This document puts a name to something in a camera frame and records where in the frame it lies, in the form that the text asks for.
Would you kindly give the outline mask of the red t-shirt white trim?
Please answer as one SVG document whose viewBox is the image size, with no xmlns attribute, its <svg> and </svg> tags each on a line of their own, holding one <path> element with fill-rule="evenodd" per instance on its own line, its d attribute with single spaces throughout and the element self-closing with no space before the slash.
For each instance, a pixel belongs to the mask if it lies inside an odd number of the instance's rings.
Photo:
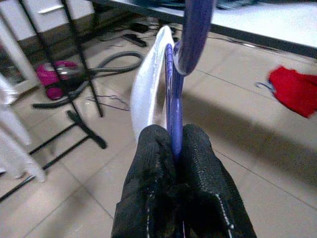
<svg viewBox="0 0 317 238">
<path fill-rule="evenodd" d="M 268 81 L 275 98 L 288 109 L 309 118 L 317 111 L 317 75 L 301 74 L 294 69 L 279 67 Z"/>
</svg>

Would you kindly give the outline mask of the pink vacuum cleaner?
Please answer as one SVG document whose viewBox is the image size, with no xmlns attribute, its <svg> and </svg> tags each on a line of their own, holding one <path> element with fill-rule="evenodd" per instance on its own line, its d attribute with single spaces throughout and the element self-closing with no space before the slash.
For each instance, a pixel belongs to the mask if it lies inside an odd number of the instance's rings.
<svg viewBox="0 0 317 238">
<path fill-rule="evenodd" d="M 75 77 L 79 76 L 81 69 L 72 62 L 61 60 L 55 63 L 56 69 L 61 76 L 61 79 L 66 81 L 67 87 L 75 89 L 79 83 Z M 50 63 L 45 63 L 37 67 L 36 74 L 45 88 L 46 96 L 52 100 L 59 100 L 66 95 L 62 89 L 59 77 Z"/>
</svg>

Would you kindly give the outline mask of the purple plastic hanger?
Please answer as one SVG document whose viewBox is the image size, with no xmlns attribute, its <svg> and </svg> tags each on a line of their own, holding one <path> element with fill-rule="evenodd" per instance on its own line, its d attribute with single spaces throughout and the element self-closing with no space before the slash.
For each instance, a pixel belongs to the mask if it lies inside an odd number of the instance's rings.
<svg viewBox="0 0 317 238">
<path fill-rule="evenodd" d="M 266 88 L 270 93 L 274 94 L 275 93 L 275 88 L 274 86 L 268 81 L 268 82 L 256 82 L 254 84 L 255 87 L 257 88 Z"/>
<path fill-rule="evenodd" d="M 182 91 L 185 76 L 196 67 L 205 47 L 216 0 L 186 0 L 183 32 L 174 46 L 165 48 L 166 126 L 177 163 L 182 152 Z"/>
</svg>

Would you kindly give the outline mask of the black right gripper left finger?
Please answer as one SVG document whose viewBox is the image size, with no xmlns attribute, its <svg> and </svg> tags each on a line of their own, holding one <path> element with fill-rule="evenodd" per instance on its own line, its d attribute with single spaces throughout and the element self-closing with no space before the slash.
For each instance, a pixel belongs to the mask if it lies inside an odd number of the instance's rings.
<svg viewBox="0 0 317 238">
<path fill-rule="evenodd" d="M 170 136 L 144 128 L 116 205 L 111 238 L 170 238 L 175 230 L 175 167 Z"/>
</svg>

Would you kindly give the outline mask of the white glass-door cabinet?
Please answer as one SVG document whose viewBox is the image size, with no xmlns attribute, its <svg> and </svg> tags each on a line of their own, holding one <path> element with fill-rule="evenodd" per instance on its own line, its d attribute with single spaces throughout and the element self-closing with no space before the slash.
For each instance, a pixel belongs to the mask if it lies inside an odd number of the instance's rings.
<svg viewBox="0 0 317 238">
<path fill-rule="evenodd" d="M 68 36 L 65 11 L 61 0 L 23 0 L 38 32 L 43 34 L 47 44 Z M 94 13 L 92 3 L 87 0 L 66 0 L 73 20 L 87 21 Z M 9 40 L 22 49 L 40 49 L 36 33 L 18 0 L 0 0 L 0 48 Z"/>
</svg>

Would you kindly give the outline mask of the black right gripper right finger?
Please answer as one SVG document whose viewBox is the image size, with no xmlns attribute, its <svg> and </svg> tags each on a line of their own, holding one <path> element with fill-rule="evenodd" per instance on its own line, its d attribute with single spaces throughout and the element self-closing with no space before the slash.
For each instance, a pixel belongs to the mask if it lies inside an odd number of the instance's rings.
<svg viewBox="0 0 317 238">
<path fill-rule="evenodd" d="M 184 220 L 197 238 L 257 238 L 233 178 L 198 126 L 183 126 Z"/>
</svg>

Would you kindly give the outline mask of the black rack stand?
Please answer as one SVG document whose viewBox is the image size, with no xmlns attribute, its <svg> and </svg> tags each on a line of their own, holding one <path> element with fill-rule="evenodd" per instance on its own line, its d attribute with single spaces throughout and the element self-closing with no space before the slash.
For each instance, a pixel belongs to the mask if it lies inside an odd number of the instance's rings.
<svg viewBox="0 0 317 238">
<path fill-rule="evenodd" d="M 55 61 L 53 59 L 53 54 L 48 46 L 48 44 L 45 42 L 43 36 L 41 35 L 41 33 L 38 31 L 38 27 L 36 26 L 34 20 L 32 19 L 25 3 L 24 0 L 17 0 L 19 2 L 19 5 L 22 7 L 30 25 L 32 26 L 39 43 L 42 45 L 43 47 L 43 51 L 46 55 L 46 58 L 49 60 L 49 62 L 51 63 L 57 78 L 59 79 L 59 82 L 62 85 L 62 89 L 64 90 L 64 92 L 67 95 L 67 98 L 69 100 L 69 103 L 72 105 L 74 111 L 67 111 L 66 114 L 68 116 L 69 119 L 71 119 L 71 121 L 73 121 L 73 124 L 71 124 L 70 126 L 68 126 L 67 128 L 65 128 L 64 130 L 62 130 L 61 132 L 59 132 L 58 134 L 54 135 L 52 138 L 50 138 L 49 140 L 45 141 L 43 144 L 41 144 L 40 146 L 36 147 L 34 150 L 32 150 L 29 154 L 33 155 L 37 152 L 39 152 L 41 149 L 45 148 L 46 146 L 48 146 L 50 143 L 54 142 L 56 139 L 58 139 L 60 136 L 64 135 L 65 133 L 67 133 L 68 131 L 70 131 L 71 129 L 78 127 L 80 128 L 85 134 L 86 136 L 84 138 L 82 138 L 81 140 L 79 140 L 77 143 L 75 143 L 74 145 L 72 145 L 70 148 L 68 148 L 67 150 L 65 150 L 64 152 L 62 152 L 60 155 L 58 155 L 56 158 L 54 158 L 52 161 L 48 162 L 47 164 L 45 164 L 42 169 L 44 171 L 47 171 L 47 169 L 49 169 L 51 166 L 53 166 L 54 164 L 56 164 L 58 161 L 60 161 L 62 158 L 64 158 L 66 155 L 68 155 L 70 152 L 72 152 L 74 149 L 76 149 L 77 147 L 79 147 L 82 143 L 86 142 L 88 139 L 93 140 L 100 148 L 102 149 L 106 149 L 107 147 L 107 143 L 106 141 L 101 138 L 99 135 L 97 135 L 93 130 L 91 130 L 82 120 L 80 113 L 77 110 L 77 107 L 75 105 L 74 99 L 70 96 L 70 91 L 67 87 L 66 82 L 62 79 L 61 74 L 58 72 L 56 66 L 55 66 Z M 93 76 L 90 73 L 88 67 L 87 67 L 87 63 L 86 63 L 86 59 L 83 53 L 83 50 L 81 48 L 81 43 L 79 40 L 79 36 L 78 36 L 78 32 L 76 29 L 76 26 L 73 22 L 73 19 L 71 17 L 71 13 L 70 13 L 70 9 L 68 7 L 67 1 L 66 0 L 60 0 L 61 4 L 63 6 L 65 15 L 67 17 L 68 20 L 68 24 L 69 24 L 69 28 L 74 40 L 74 44 L 76 46 L 76 50 L 77 53 L 79 55 L 79 58 L 81 60 L 81 63 L 84 67 L 84 79 L 88 82 L 88 85 L 91 89 L 91 92 L 93 94 L 93 97 L 96 99 L 97 95 L 96 95 L 96 91 L 94 88 L 94 85 L 92 83 L 93 80 Z"/>
</svg>

